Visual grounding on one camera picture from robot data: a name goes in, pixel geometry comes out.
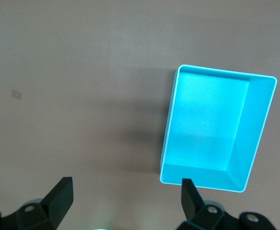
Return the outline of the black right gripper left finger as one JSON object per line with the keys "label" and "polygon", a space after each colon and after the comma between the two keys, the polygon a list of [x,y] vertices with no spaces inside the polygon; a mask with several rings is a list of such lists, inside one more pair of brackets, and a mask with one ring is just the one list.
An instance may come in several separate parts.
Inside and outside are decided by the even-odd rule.
{"label": "black right gripper left finger", "polygon": [[42,199],[28,201],[3,217],[0,230],[58,230],[73,203],[73,180],[63,177]]}

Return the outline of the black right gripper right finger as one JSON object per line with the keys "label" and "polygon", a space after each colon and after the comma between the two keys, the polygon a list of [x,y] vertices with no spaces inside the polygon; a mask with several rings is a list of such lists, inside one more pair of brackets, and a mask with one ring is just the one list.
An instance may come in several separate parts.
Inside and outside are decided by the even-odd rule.
{"label": "black right gripper right finger", "polygon": [[191,179],[183,179],[181,205],[186,217],[176,230],[276,230],[265,216],[243,212],[238,218],[214,201],[203,200]]}

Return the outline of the turquoise plastic bin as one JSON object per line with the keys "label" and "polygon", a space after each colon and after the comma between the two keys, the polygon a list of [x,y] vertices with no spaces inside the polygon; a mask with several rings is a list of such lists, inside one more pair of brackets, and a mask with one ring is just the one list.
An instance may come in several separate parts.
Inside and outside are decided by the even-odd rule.
{"label": "turquoise plastic bin", "polygon": [[174,76],[160,181],[242,193],[277,86],[273,76],[181,65]]}

